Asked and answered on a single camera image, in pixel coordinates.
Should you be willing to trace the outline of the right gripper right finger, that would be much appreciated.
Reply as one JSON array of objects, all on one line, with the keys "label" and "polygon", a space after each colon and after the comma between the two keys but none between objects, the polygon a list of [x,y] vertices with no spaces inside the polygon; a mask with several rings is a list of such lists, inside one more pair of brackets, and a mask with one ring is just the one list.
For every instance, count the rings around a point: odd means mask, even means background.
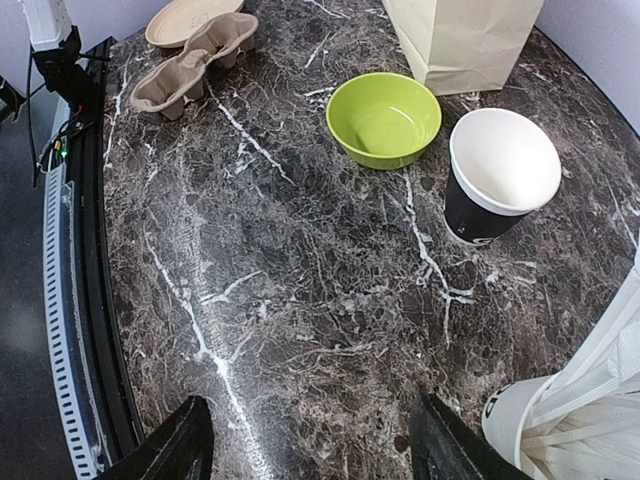
[{"label": "right gripper right finger", "polygon": [[415,479],[525,479],[522,471],[481,440],[440,398],[426,391],[410,412],[409,439]]}]

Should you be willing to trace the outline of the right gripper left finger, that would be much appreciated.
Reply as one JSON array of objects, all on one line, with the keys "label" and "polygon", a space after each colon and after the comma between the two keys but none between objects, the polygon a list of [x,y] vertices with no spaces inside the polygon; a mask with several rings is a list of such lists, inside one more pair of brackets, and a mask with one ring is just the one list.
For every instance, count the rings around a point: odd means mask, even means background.
[{"label": "right gripper left finger", "polygon": [[97,479],[211,478],[213,428],[207,401],[189,396],[126,458]]}]

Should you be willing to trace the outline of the black cup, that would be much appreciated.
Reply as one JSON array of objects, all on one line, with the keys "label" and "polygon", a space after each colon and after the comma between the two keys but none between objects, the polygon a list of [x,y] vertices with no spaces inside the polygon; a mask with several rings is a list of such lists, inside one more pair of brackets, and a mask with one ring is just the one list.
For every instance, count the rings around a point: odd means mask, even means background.
[{"label": "black cup", "polygon": [[528,118],[501,108],[462,116],[449,138],[444,200],[449,232],[484,246],[551,201],[562,177],[559,154]]}]

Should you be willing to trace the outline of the brown cardboard cup carrier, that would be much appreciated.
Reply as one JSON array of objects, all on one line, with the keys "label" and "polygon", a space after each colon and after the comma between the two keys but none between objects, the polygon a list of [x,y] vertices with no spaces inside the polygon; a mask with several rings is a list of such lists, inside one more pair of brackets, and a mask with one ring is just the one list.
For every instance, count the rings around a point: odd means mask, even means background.
[{"label": "brown cardboard cup carrier", "polygon": [[254,48],[258,19],[247,13],[225,13],[202,25],[180,54],[164,61],[140,80],[130,95],[131,106],[159,113],[170,121],[185,104],[204,95],[204,76],[211,64],[232,68],[240,54]]}]

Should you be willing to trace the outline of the cream paper carry bag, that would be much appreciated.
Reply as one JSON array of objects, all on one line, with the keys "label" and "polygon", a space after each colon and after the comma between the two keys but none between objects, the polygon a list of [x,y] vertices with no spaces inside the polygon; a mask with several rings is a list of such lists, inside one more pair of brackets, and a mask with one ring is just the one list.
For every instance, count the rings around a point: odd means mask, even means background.
[{"label": "cream paper carry bag", "polygon": [[383,5],[413,78],[440,96],[502,89],[543,2],[389,0]]}]

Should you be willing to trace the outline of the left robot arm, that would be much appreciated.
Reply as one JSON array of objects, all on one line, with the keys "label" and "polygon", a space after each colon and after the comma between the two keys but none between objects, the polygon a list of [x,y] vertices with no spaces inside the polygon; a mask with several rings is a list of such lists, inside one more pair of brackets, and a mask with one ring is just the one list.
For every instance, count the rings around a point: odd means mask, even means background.
[{"label": "left robot arm", "polygon": [[20,1],[30,35],[30,58],[49,92],[57,93],[83,123],[94,121],[99,110],[99,83],[79,64],[87,59],[102,64],[107,56],[84,54],[78,27],[64,1]]}]

